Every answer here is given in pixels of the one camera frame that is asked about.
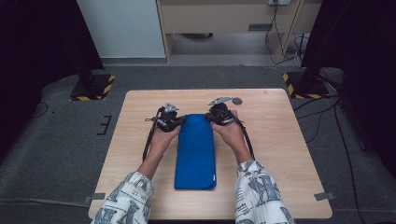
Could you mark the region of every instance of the black curtain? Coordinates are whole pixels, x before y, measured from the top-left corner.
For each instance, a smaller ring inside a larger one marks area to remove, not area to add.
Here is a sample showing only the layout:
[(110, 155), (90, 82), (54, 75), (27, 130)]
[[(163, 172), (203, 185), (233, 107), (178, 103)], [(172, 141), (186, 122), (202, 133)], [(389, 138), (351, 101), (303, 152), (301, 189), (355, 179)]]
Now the black curtain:
[(0, 0), (1, 155), (51, 82), (104, 69), (73, 0)]
[(303, 66), (344, 71), (339, 90), (364, 150), (396, 176), (396, 1), (323, 0)]

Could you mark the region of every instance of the cabinet door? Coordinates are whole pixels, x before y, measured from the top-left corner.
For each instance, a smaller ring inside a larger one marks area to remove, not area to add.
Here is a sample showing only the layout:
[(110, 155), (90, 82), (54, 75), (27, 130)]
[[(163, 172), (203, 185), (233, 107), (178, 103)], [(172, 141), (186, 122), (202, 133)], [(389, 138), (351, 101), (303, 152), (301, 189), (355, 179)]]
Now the cabinet door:
[[(278, 7), (276, 24), (285, 33), (296, 3)], [(166, 34), (244, 33), (250, 24), (270, 25), (275, 8), (262, 0), (161, 0)]]
[(78, 0), (101, 58), (164, 58), (155, 0)]

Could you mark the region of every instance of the hazard tape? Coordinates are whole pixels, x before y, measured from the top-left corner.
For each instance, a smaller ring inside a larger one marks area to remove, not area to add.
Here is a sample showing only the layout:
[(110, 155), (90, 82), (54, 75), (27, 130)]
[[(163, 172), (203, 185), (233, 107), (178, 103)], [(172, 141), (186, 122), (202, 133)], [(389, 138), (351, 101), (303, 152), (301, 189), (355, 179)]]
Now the hazard tape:
[(329, 94), (297, 94), (294, 92), (294, 88), (290, 82), (288, 74), (283, 74), (283, 80), (286, 83), (291, 99), (319, 99), (329, 97)]
[(90, 101), (90, 100), (104, 100), (108, 93), (110, 92), (111, 86), (113, 85), (113, 81), (116, 78), (116, 76), (110, 76), (108, 78), (106, 87), (103, 90), (103, 93), (101, 95), (96, 95), (96, 96), (76, 96), (76, 97), (70, 97), (71, 101)]

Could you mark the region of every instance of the wall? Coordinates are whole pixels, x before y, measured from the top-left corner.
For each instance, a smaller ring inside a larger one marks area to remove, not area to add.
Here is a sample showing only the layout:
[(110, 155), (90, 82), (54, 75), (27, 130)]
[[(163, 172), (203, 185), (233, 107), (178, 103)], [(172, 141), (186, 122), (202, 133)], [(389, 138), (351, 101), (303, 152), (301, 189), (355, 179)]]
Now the wall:
[(78, 0), (101, 58), (165, 58), (155, 0)]

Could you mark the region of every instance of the forearm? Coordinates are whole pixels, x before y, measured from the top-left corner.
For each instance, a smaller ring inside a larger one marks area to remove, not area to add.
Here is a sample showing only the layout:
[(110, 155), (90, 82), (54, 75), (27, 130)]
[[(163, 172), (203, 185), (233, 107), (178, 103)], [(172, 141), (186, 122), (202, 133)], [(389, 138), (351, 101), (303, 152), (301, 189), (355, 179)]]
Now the forearm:
[(237, 164), (241, 164), (245, 161), (253, 161), (248, 148), (245, 144), (240, 144), (239, 146), (232, 146), (233, 154), (235, 155)]
[(146, 159), (140, 164), (137, 172), (145, 175), (148, 179), (152, 180), (155, 172), (157, 171), (158, 165), (163, 158), (163, 153), (158, 148), (151, 148), (148, 152)]

